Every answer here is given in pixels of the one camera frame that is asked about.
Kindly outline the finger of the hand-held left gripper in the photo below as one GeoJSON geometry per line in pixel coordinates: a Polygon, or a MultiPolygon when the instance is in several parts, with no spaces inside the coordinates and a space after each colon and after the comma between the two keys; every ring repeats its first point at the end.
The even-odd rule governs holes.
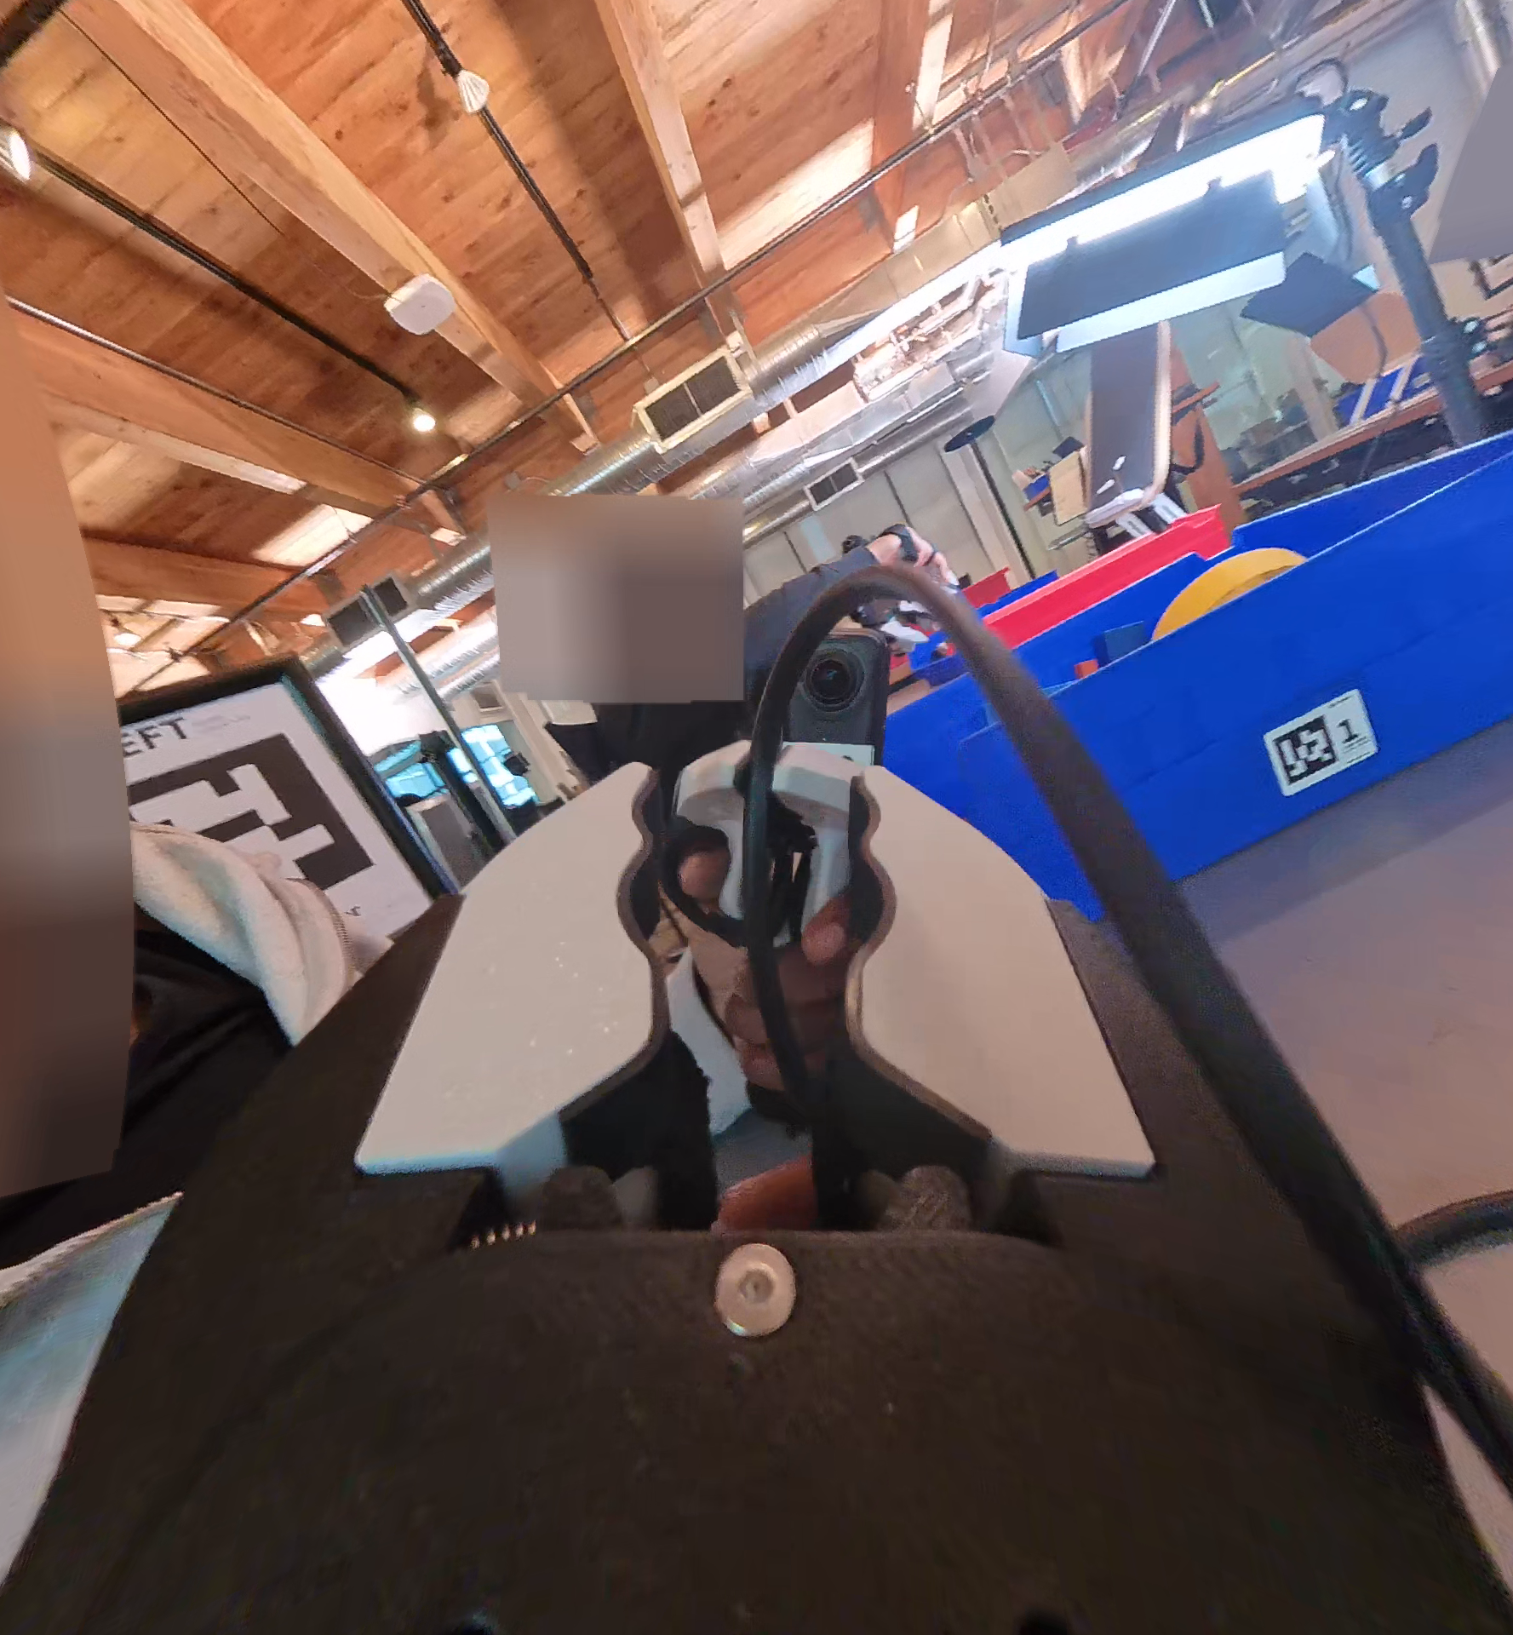
{"type": "Polygon", "coordinates": [[[676,816],[700,830],[721,832],[728,844],[728,874],[721,913],[744,921],[744,784],[750,751],[709,751],[684,768],[676,816]]]}
{"type": "Polygon", "coordinates": [[[786,743],[775,768],[775,795],[814,838],[809,899],[838,899],[851,884],[851,800],[861,768],[875,764],[867,743],[786,743]]]}

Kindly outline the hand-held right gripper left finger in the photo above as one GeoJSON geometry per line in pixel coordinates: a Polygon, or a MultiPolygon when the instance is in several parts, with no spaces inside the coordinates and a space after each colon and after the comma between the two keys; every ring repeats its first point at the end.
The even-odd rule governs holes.
{"type": "Polygon", "coordinates": [[[567,1116],[662,1049],[664,976],[631,910],[654,787],[622,765],[461,890],[359,1174],[552,1174],[573,1163],[567,1116]]]}

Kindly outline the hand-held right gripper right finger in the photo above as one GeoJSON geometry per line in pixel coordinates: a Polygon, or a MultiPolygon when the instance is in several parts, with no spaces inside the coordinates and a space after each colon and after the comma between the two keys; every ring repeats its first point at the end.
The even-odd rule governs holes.
{"type": "Polygon", "coordinates": [[[851,1039],[982,1170],[1145,1178],[1154,1148],[1041,887],[889,770],[861,778],[884,919],[851,976],[851,1039]]]}

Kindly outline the blue plastic bin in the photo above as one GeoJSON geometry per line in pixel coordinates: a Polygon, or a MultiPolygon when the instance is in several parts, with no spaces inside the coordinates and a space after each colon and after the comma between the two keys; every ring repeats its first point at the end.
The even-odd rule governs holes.
{"type": "Polygon", "coordinates": [[[962,742],[996,724],[992,710],[949,644],[912,655],[912,684],[889,703],[881,765],[938,805],[955,808],[966,792],[959,753],[962,742]]]}
{"type": "Polygon", "coordinates": [[[1513,719],[1513,431],[1251,522],[1299,564],[1046,681],[1175,881],[1513,719]]]}

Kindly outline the person's left hand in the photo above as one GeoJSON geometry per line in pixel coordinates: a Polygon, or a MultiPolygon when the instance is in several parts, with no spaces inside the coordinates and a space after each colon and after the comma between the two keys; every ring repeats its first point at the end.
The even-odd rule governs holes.
{"type": "MultiPolygon", "coordinates": [[[[728,840],[717,830],[689,828],[679,865],[679,894],[698,915],[721,909],[729,870],[728,840]]],[[[721,1032],[732,1045],[748,1086],[768,1103],[786,1100],[759,994],[744,948],[686,915],[686,941],[698,985],[721,1032]]],[[[845,1032],[847,968],[856,953],[851,895],[838,894],[777,953],[786,1018],[810,1078],[824,1076],[827,1050],[845,1032]]]]}

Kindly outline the floor stand with grey board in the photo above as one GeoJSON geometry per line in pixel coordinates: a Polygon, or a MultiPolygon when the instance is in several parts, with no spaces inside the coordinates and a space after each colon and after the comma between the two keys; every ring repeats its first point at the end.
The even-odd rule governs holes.
{"type": "Polygon", "coordinates": [[[475,770],[475,778],[476,778],[476,784],[480,784],[480,798],[481,798],[481,805],[484,805],[484,809],[487,809],[487,816],[488,816],[492,828],[493,828],[496,835],[499,835],[501,847],[514,844],[514,843],[518,840],[518,832],[517,832],[517,828],[511,825],[511,820],[509,820],[509,816],[507,816],[507,808],[499,803],[499,792],[496,792],[496,787],[488,784],[488,774],[487,774],[487,768],[481,765],[480,755],[475,753],[475,746],[465,738],[465,731],[461,731],[461,727],[460,727],[454,712],[450,710],[450,704],[447,704],[444,697],[439,694],[439,687],[437,687],[437,684],[432,683],[432,677],[422,670],[422,666],[420,666],[420,660],[418,660],[412,646],[407,644],[407,639],[404,636],[400,627],[398,627],[396,613],[394,613],[394,611],[385,607],[385,602],[382,598],[382,587],[379,587],[379,584],[371,584],[371,587],[361,590],[361,591],[359,591],[359,607],[361,607],[361,609],[367,611],[367,615],[371,615],[371,619],[379,624],[379,628],[388,636],[388,641],[391,641],[391,646],[396,649],[396,652],[398,652],[404,667],[406,667],[407,674],[418,683],[420,693],[428,697],[428,703],[432,704],[434,714],[439,717],[439,722],[442,722],[442,727],[444,727],[444,731],[447,731],[447,736],[450,736],[454,751],[458,751],[458,753],[465,759],[465,764],[475,770]]]}

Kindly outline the ceiling air vent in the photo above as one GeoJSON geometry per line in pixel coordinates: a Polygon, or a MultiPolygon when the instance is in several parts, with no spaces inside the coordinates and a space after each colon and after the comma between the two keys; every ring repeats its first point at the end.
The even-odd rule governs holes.
{"type": "Polygon", "coordinates": [[[741,350],[725,343],[686,374],[642,397],[631,419],[652,445],[669,451],[698,438],[734,407],[750,403],[751,382],[744,370],[741,350]]]}

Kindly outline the framed black white marker poster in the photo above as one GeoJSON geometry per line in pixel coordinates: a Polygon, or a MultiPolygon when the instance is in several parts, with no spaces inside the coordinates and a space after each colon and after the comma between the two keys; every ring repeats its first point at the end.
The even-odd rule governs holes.
{"type": "Polygon", "coordinates": [[[274,859],[350,928],[383,938],[460,894],[296,658],[156,687],[115,710],[136,823],[274,859]]]}

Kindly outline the white tablet stand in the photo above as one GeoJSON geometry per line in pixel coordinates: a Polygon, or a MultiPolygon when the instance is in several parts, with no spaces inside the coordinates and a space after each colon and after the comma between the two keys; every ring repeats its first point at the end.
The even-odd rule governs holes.
{"type": "Polygon", "coordinates": [[[1085,514],[1085,531],[1098,539],[1110,538],[1145,539],[1164,536],[1175,522],[1188,515],[1180,503],[1180,490],[1171,480],[1145,495],[1131,495],[1134,503],[1120,511],[1120,503],[1106,503],[1085,514]]]}

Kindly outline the yellow tape roll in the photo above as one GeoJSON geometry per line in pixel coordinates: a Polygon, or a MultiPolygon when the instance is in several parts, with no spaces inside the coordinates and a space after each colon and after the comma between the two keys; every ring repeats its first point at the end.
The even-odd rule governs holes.
{"type": "Polygon", "coordinates": [[[1306,557],[1284,547],[1239,549],[1225,560],[1211,563],[1164,607],[1154,624],[1152,641],[1177,634],[1301,564],[1306,564],[1306,557]]]}

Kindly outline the light panel on stand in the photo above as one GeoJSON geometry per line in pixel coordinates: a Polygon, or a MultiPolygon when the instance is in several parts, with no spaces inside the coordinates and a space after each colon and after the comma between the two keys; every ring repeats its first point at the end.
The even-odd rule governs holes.
{"type": "Polygon", "coordinates": [[[1492,418],[1472,374],[1476,343],[1448,312],[1414,229],[1440,147],[1430,143],[1400,164],[1433,112],[1389,131],[1385,109],[1385,96],[1362,88],[1330,106],[1294,96],[1013,223],[999,239],[1002,348],[1025,359],[1059,343],[1075,350],[1277,287],[1288,273],[1284,212],[1335,153],[1359,181],[1452,440],[1481,442],[1492,418]]]}

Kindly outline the wooden work table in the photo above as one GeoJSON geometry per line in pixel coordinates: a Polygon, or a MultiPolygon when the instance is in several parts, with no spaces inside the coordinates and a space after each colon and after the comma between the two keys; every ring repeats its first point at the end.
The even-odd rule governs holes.
{"type": "MultiPolygon", "coordinates": [[[[1475,374],[1475,385],[1478,387],[1483,406],[1493,406],[1493,399],[1513,385],[1513,359],[1507,363],[1486,365],[1478,374],[1475,374]]],[[[1290,480],[1299,474],[1306,474],[1314,467],[1332,463],[1359,446],[1376,445],[1406,426],[1419,426],[1433,419],[1440,423],[1445,419],[1438,391],[1422,391],[1419,395],[1402,397],[1390,407],[1385,407],[1382,412],[1363,423],[1353,423],[1335,431],[1332,438],[1314,442],[1299,453],[1292,453],[1290,460],[1283,460],[1276,467],[1267,467],[1255,477],[1239,480],[1236,495],[1241,501],[1255,501],[1258,490],[1277,480],[1290,480]]]]}

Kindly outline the blue storage crate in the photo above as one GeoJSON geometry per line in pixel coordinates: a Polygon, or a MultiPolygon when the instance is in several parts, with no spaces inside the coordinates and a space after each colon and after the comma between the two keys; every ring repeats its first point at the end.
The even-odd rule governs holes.
{"type": "Polygon", "coordinates": [[[1407,399],[1422,397],[1430,387],[1433,382],[1424,359],[1400,359],[1369,382],[1347,382],[1335,399],[1336,423],[1342,429],[1359,426],[1400,409],[1407,399]]]}

